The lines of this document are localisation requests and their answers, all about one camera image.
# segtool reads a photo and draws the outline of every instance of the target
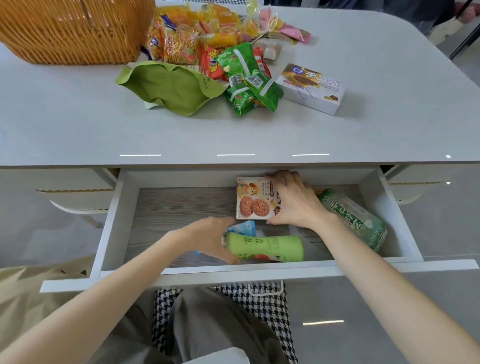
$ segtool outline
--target hand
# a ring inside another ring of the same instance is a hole
[[[278,215],[268,219],[267,224],[292,224],[313,229],[318,218],[328,215],[311,187],[302,181],[298,172],[280,170],[267,175],[278,191],[281,209]]]
[[[234,218],[204,218],[184,228],[171,231],[181,236],[186,250],[196,250],[229,264],[239,264],[239,258],[229,252],[222,244],[225,230],[235,223]]]

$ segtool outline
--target left hand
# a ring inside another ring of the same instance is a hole
[[[203,218],[184,228],[172,231],[183,235],[187,250],[196,250],[229,264],[239,264],[239,258],[222,244],[225,230],[235,223],[234,218]]]

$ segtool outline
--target cookie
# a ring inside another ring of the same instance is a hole
[[[245,196],[240,200],[240,213],[243,216],[250,216],[253,213],[252,210],[253,200],[249,196]]]
[[[258,198],[253,202],[252,210],[255,215],[263,217],[267,216],[270,212],[270,206],[266,201]]]

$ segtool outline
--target cookie box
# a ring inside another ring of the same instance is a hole
[[[237,219],[267,220],[280,212],[280,205],[280,196],[267,178],[237,178]]]
[[[277,79],[284,98],[335,115],[345,88],[342,82],[322,73],[289,63]]]

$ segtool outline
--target right hand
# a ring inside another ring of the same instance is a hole
[[[291,224],[312,229],[319,218],[329,214],[298,172],[280,170],[266,177],[273,182],[281,199],[280,212],[268,219],[267,224]]]

